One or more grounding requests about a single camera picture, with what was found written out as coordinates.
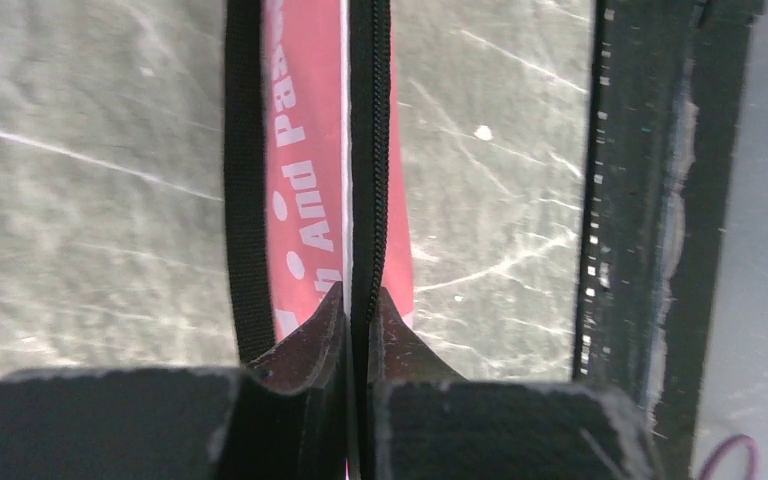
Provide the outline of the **pink racket bag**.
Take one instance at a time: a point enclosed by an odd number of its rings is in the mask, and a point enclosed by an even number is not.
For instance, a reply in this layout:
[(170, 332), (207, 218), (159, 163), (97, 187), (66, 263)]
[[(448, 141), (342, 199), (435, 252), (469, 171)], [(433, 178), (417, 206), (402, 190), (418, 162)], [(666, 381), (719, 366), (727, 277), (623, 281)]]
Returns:
[(237, 351), (250, 363), (331, 290), (414, 313), (387, 1), (230, 1), (223, 198)]

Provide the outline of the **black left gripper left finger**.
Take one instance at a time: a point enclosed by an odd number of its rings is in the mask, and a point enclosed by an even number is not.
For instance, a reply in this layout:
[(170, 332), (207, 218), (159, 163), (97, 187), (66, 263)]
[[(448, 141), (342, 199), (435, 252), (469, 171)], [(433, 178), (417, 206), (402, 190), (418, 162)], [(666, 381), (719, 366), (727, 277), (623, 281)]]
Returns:
[(0, 479), (342, 479), (343, 289), (244, 367), (19, 370)]

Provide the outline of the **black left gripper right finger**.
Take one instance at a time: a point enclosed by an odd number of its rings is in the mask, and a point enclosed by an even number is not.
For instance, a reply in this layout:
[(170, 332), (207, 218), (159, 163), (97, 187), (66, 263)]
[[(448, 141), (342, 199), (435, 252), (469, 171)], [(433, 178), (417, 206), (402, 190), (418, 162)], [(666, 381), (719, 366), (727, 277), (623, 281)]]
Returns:
[(368, 324), (365, 479), (659, 479), (635, 403), (575, 382), (469, 381), (381, 292)]

